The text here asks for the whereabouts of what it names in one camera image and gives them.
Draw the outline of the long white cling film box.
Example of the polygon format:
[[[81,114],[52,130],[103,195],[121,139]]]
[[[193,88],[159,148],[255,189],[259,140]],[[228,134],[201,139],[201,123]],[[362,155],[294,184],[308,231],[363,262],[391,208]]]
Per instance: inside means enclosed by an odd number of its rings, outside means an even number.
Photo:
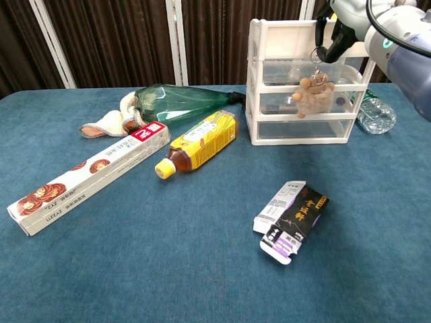
[[[7,207],[34,236],[170,142],[165,124],[153,121]]]

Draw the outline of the clear plastic water bottle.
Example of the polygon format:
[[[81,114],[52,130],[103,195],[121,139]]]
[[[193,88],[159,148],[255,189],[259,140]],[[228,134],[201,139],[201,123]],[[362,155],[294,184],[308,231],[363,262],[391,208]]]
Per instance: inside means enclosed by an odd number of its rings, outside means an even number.
[[[366,90],[355,124],[371,135],[390,131],[397,122],[394,110],[370,89]]]

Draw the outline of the white plastic drawer organizer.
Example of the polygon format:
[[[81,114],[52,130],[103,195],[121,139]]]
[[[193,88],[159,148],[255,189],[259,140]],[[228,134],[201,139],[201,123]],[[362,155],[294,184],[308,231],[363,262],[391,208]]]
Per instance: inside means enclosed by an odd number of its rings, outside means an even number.
[[[315,48],[314,20],[253,19],[248,36],[246,121],[253,145],[347,143],[375,67],[368,60],[363,74],[353,59],[368,56],[364,43],[349,48],[334,63],[320,62],[333,82],[329,113],[297,117],[292,94],[314,71],[309,55]]]

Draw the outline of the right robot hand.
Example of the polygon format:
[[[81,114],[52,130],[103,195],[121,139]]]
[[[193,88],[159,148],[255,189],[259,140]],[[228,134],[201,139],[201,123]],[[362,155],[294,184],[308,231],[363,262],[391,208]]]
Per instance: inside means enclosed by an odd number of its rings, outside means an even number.
[[[355,43],[364,40],[368,20],[365,18],[365,4],[359,0],[326,0],[319,9],[315,24],[315,49],[320,61],[336,62],[342,54]],[[333,43],[329,48],[323,46],[327,20],[337,16],[331,35]]]

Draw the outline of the brown bear keychain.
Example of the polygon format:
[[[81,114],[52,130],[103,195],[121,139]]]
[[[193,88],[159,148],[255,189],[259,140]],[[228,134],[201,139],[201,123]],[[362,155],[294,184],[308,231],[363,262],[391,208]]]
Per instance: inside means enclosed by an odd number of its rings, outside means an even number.
[[[318,48],[314,48],[309,55],[314,71],[308,77],[303,77],[299,82],[299,88],[292,94],[296,104],[297,117],[305,118],[311,114],[329,113],[334,100],[333,82],[329,76],[322,72],[321,62],[317,55]]]

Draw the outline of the white partition post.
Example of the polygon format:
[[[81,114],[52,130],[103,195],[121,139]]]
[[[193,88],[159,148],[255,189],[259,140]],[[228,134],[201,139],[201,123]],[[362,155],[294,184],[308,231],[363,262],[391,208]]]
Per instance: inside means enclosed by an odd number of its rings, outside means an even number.
[[[48,46],[63,85],[66,89],[76,89],[77,86],[75,79],[72,75],[69,63],[67,62],[63,47],[61,46],[44,0],[28,1],[41,29],[42,35],[44,36],[44,40]]]
[[[316,0],[301,0],[299,20],[311,20]]]
[[[175,84],[188,86],[187,54],[181,0],[165,0]]]

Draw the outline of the beige knitted cloth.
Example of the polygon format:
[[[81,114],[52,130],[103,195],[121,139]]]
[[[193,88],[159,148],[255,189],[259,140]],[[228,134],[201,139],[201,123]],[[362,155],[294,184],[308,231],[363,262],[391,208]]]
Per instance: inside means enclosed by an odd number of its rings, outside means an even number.
[[[87,139],[103,136],[126,137],[128,134],[145,126],[140,112],[135,108],[135,92],[124,96],[118,110],[111,110],[97,122],[81,126],[81,135]]]

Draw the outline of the yellow label tea bottle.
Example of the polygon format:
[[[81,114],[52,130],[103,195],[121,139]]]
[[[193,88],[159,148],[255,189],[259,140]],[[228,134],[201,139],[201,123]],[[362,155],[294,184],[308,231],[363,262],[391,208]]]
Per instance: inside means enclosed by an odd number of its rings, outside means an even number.
[[[236,115],[218,110],[170,143],[167,156],[155,166],[156,174],[167,179],[175,172],[191,172],[208,162],[237,138]]]

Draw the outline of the black and white carton box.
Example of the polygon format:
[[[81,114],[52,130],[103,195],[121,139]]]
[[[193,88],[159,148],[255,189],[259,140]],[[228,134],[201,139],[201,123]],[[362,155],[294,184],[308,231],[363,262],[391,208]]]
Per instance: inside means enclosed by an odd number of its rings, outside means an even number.
[[[282,265],[291,263],[325,210],[329,198],[305,181],[288,181],[254,218],[260,248]]]

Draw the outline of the green plastic spray bottle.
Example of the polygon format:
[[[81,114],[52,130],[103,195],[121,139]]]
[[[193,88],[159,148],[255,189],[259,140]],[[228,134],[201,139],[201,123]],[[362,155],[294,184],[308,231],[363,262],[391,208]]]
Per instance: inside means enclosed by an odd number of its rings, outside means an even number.
[[[211,114],[229,105],[244,104],[245,100],[246,96],[239,92],[158,83],[137,90],[134,106],[142,121],[169,125]]]

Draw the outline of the blue felt table cover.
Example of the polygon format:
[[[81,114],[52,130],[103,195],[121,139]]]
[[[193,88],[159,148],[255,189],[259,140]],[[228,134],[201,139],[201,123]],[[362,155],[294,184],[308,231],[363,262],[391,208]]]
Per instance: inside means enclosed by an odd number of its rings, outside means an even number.
[[[161,180],[162,149],[34,237],[7,206],[115,143],[79,128],[125,88],[0,99],[0,323],[431,323],[431,122],[391,84],[397,114],[345,145],[238,138]],[[288,181],[329,203],[291,263],[254,218]]]

